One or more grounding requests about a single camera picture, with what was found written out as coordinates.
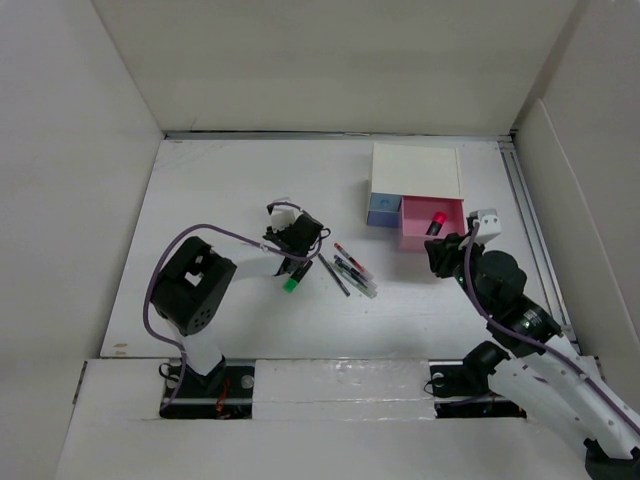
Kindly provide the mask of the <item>pink cap highlighter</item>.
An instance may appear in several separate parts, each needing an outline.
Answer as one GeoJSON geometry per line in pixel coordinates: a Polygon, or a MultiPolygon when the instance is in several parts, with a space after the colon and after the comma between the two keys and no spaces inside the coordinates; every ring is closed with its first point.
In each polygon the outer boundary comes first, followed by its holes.
{"type": "Polygon", "coordinates": [[[430,237],[437,236],[447,221],[447,214],[444,212],[436,212],[431,220],[431,223],[426,231],[426,235],[430,237]]]}

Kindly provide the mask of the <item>pink drawer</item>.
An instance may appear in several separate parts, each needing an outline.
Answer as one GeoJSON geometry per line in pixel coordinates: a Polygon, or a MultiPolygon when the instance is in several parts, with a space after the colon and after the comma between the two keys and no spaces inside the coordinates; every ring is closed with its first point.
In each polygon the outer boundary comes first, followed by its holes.
{"type": "Polygon", "coordinates": [[[423,252],[426,240],[444,239],[448,234],[464,235],[466,220],[462,199],[404,196],[399,210],[399,249],[423,252]],[[436,236],[428,236],[438,214],[445,216],[436,236]]]}

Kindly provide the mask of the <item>green cap highlighter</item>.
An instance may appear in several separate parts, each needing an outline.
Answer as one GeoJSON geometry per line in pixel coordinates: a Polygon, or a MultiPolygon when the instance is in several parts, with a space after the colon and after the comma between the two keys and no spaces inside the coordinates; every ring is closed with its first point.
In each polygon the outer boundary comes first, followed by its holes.
{"type": "Polygon", "coordinates": [[[305,275],[308,273],[312,265],[313,265],[313,262],[309,261],[301,265],[300,267],[298,267],[289,276],[289,278],[286,280],[285,284],[283,285],[284,291],[287,293],[292,293],[298,287],[298,285],[300,284],[302,279],[305,277],[305,275]]]}

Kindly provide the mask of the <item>light blue small drawer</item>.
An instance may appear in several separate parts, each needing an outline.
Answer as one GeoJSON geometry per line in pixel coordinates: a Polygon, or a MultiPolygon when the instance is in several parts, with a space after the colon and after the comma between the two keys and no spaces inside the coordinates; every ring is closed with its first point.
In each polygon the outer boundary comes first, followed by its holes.
{"type": "Polygon", "coordinates": [[[373,192],[370,195],[369,209],[371,211],[397,212],[401,200],[401,195],[373,192]]]}

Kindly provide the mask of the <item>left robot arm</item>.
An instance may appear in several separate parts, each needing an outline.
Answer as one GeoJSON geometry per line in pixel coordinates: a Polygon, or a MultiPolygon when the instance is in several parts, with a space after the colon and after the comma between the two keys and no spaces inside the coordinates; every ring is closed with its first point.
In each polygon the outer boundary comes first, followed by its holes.
{"type": "Polygon", "coordinates": [[[195,235],[179,242],[156,275],[150,304],[171,325],[186,354],[185,373],[196,393],[208,397],[222,387],[226,360],[214,339],[212,321],[232,283],[261,277],[301,279],[326,231],[307,213],[282,212],[263,240],[235,260],[195,235]]]}

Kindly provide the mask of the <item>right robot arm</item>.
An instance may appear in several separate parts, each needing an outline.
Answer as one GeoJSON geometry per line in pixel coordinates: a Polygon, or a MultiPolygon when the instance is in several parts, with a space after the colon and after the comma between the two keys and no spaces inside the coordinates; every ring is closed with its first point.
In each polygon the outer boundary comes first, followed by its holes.
{"type": "Polygon", "coordinates": [[[522,408],[583,455],[590,478],[638,478],[638,413],[525,295],[527,276],[516,260],[485,249],[480,229],[424,243],[431,271],[456,280],[491,336],[464,357],[454,382],[522,408]]]}

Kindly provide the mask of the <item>red gel pen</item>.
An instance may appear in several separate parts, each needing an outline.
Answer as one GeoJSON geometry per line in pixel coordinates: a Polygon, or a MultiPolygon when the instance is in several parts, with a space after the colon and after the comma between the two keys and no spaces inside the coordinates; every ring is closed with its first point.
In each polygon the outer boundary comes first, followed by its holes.
{"type": "Polygon", "coordinates": [[[364,278],[368,280],[373,279],[373,275],[367,270],[360,262],[358,262],[340,243],[335,242],[334,248],[337,252],[344,257],[352,267],[354,267],[364,278]]]}

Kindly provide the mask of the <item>black gel pen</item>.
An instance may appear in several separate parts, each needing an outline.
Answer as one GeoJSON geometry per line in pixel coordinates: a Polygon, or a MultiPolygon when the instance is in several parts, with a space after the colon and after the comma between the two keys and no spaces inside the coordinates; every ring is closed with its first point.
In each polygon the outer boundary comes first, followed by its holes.
{"type": "Polygon", "coordinates": [[[322,263],[322,265],[325,267],[325,269],[327,270],[327,272],[329,273],[330,277],[333,279],[333,281],[336,283],[336,285],[338,286],[338,288],[342,291],[342,293],[346,296],[349,297],[351,295],[351,292],[348,290],[348,288],[344,285],[344,283],[339,279],[336,271],[330,266],[329,262],[326,260],[326,258],[320,253],[318,254],[318,258],[320,260],[320,262],[322,263]]]}

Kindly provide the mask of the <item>white mini drawer cabinet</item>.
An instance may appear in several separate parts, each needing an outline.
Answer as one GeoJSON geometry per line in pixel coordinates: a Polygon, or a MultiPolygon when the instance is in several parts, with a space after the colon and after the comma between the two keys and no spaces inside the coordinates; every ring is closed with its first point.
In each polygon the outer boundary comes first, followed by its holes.
{"type": "Polygon", "coordinates": [[[376,143],[372,147],[369,200],[373,192],[414,197],[462,199],[457,150],[376,143]]]}

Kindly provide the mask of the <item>aluminium rail right side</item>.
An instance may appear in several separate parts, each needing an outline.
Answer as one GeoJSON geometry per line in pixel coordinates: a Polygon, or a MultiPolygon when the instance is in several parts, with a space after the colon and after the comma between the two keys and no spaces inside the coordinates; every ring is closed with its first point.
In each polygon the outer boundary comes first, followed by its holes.
{"type": "Polygon", "coordinates": [[[517,208],[522,219],[536,268],[536,275],[549,313],[560,324],[570,342],[581,353],[581,347],[566,309],[549,251],[547,249],[540,223],[536,216],[523,171],[517,156],[516,147],[509,136],[498,141],[503,164],[510,181],[517,208]]]}

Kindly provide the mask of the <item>aluminium rail back edge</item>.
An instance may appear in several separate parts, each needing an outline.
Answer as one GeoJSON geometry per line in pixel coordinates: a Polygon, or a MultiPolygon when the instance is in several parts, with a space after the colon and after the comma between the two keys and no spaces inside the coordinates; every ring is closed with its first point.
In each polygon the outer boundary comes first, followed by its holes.
{"type": "Polygon", "coordinates": [[[337,140],[337,139],[372,139],[372,140],[478,140],[507,141],[513,137],[506,135],[421,135],[371,132],[322,132],[322,131],[231,131],[231,130],[166,130],[165,140],[197,141],[197,140],[337,140]]]}

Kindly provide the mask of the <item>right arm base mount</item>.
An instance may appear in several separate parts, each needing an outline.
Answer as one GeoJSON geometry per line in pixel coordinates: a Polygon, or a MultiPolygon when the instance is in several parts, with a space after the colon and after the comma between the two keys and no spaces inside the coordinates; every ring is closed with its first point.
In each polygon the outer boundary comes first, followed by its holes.
{"type": "Polygon", "coordinates": [[[463,360],[431,362],[423,391],[434,399],[438,419],[521,418],[524,409],[489,388],[489,375],[509,354],[485,341],[463,360]]]}

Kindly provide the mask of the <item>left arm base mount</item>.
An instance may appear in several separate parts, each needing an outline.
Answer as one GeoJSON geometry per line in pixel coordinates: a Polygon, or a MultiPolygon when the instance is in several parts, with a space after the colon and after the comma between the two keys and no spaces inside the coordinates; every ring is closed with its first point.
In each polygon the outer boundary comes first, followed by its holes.
{"type": "Polygon", "coordinates": [[[164,380],[159,415],[171,420],[249,420],[255,385],[254,362],[228,361],[205,380],[189,367],[181,374],[179,363],[164,362],[158,373],[164,380]]]}

